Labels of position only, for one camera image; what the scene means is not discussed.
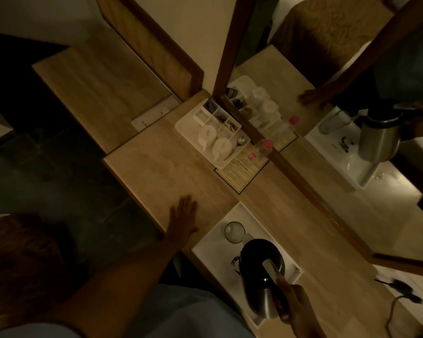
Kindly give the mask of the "person's right hand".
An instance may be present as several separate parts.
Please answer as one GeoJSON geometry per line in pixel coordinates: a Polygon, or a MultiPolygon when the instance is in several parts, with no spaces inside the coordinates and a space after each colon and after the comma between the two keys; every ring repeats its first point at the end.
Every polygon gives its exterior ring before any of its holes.
{"type": "Polygon", "coordinates": [[[327,338],[305,289],[298,284],[289,284],[282,277],[277,278],[276,284],[289,304],[285,309],[279,298],[273,296],[278,316],[283,323],[290,325],[295,337],[327,338]]]}

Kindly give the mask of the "white wall socket plate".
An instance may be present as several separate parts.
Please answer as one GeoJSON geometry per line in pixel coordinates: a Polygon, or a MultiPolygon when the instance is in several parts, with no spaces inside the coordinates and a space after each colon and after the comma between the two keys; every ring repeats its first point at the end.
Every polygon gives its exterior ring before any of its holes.
{"type": "Polygon", "coordinates": [[[170,95],[139,115],[136,119],[132,120],[131,125],[137,130],[137,132],[141,132],[178,107],[180,104],[181,102],[174,95],[170,95]]]}

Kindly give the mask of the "wooden framed wall panel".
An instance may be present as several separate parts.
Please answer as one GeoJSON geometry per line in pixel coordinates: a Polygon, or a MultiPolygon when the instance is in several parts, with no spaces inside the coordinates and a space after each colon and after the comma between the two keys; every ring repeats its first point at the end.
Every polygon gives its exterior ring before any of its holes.
{"type": "Polygon", "coordinates": [[[202,90],[204,72],[135,0],[96,0],[107,24],[180,101],[202,90]]]}

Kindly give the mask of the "clear water bottle pink cap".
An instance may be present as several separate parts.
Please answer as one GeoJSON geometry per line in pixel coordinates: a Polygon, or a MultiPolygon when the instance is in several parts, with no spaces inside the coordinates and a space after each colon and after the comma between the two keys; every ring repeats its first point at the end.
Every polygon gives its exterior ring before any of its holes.
{"type": "Polygon", "coordinates": [[[263,161],[273,150],[274,142],[270,139],[260,140],[249,148],[247,160],[249,163],[258,163],[263,161]]]}

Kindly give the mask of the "white cup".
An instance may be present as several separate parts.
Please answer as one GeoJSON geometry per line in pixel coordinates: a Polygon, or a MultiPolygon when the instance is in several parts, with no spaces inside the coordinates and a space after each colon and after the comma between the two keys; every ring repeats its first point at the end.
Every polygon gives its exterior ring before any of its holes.
{"type": "Polygon", "coordinates": [[[200,146],[209,146],[216,139],[216,129],[212,125],[204,125],[199,129],[197,141],[200,146]]]}
{"type": "Polygon", "coordinates": [[[233,147],[230,139],[224,137],[216,139],[211,150],[213,162],[226,159],[232,150],[233,147]]]}

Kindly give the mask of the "wooden framed mirror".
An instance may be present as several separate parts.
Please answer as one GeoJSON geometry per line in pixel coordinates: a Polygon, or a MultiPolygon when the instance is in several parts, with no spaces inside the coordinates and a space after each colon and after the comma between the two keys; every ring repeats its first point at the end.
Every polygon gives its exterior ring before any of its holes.
{"type": "Polygon", "coordinates": [[[371,264],[423,276],[423,194],[390,162],[354,187],[302,136],[269,158],[371,264]]]}

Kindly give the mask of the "black steel electric kettle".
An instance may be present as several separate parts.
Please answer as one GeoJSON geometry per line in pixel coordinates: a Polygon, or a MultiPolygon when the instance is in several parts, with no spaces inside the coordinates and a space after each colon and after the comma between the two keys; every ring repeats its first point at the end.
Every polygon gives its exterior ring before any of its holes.
{"type": "Polygon", "coordinates": [[[249,308],[263,319],[275,319],[278,312],[273,301],[275,283],[262,263],[270,259],[282,275],[285,274],[284,259],[278,248],[269,240],[253,238],[246,234],[239,255],[239,273],[249,308]]]}

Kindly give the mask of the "white kettle tray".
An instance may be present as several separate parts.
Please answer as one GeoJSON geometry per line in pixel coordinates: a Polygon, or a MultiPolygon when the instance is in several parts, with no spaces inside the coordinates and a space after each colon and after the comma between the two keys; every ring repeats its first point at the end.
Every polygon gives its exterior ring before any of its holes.
{"type": "Polygon", "coordinates": [[[241,202],[235,205],[192,249],[237,307],[256,327],[259,327],[266,319],[277,318],[278,314],[269,290],[262,292],[264,296],[262,300],[255,301],[254,297],[250,296],[251,302],[248,301],[238,266],[243,243],[233,244],[225,237],[226,226],[235,221],[241,223],[246,233],[252,237],[266,239],[276,246],[285,263],[282,273],[289,283],[296,283],[303,271],[241,202]]]}

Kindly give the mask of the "person's light blue shirt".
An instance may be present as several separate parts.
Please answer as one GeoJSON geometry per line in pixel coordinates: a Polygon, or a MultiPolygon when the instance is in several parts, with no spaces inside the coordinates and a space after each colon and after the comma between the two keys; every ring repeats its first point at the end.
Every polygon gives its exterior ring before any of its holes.
{"type": "MultiPolygon", "coordinates": [[[[65,324],[33,322],[0,338],[90,338],[65,324]]],[[[158,284],[124,334],[110,338],[255,338],[246,321],[210,292],[158,284]]]]}

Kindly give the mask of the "person's left hand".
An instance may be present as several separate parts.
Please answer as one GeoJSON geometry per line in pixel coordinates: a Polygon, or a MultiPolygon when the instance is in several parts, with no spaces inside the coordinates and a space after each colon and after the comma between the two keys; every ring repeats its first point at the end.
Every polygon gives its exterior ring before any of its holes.
{"type": "Polygon", "coordinates": [[[197,201],[191,195],[181,196],[169,209],[169,223],[164,239],[182,250],[188,243],[187,227],[196,226],[197,201]]]}

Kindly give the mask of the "white compartment cup tray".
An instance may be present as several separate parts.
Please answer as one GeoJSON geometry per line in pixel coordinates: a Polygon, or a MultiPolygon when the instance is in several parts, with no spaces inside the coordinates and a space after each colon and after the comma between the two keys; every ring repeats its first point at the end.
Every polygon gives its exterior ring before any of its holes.
{"type": "Polygon", "coordinates": [[[198,150],[210,163],[216,168],[224,168],[234,159],[244,148],[250,143],[250,138],[244,133],[242,125],[234,119],[229,113],[223,108],[218,106],[214,114],[210,114],[206,109],[203,108],[203,104],[207,99],[201,101],[193,110],[189,111],[184,115],[176,124],[176,130],[196,149],[198,150]],[[233,121],[239,125],[239,129],[236,132],[231,132],[224,126],[226,121],[233,121]],[[212,147],[215,141],[209,146],[200,146],[197,137],[198,132],[204,125],[212,125],[216,129],[216,139],[224,137],[230,139],[233,150],[231,154],[224,160],[213,162],[212,147]],[[241,136],[245,136],[248,143],[244,146],[237,146],[237,139],[241,136]]]}

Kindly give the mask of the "person's left forearm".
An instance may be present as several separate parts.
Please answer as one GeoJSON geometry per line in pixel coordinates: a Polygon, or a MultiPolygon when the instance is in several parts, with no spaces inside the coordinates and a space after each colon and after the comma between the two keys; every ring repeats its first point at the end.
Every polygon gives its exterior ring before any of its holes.
{"type": "Polygon", "coordinates": [[[47,320],[78,330],[86,338],[119,338],[184,242],[165,236],[133,257],[93,276],[47,320]]]}

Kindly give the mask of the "framed information card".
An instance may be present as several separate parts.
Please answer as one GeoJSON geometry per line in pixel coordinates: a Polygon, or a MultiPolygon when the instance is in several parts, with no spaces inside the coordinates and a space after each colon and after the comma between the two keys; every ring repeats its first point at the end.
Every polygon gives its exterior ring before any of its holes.
{"type": "Polygon", "coordinates": [[[215,173],[225,181],[237,194],[241,194],[249,183],[269,162],[268,158],[250,161],[247,156],[251,153],[244,150],[239,153],[224,168],[215,168],[215,173]]]}

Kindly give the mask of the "clear drinking glass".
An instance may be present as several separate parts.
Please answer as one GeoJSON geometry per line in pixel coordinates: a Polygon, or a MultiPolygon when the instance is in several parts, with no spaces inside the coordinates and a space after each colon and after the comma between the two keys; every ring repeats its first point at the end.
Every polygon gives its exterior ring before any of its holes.
{"type": "Polygon", "coordinates": [[[224,234],[228,242],[231,244],[239,244],[243,241],[246,231],[240,222],[232,221],[226,225],[224,234]]]}

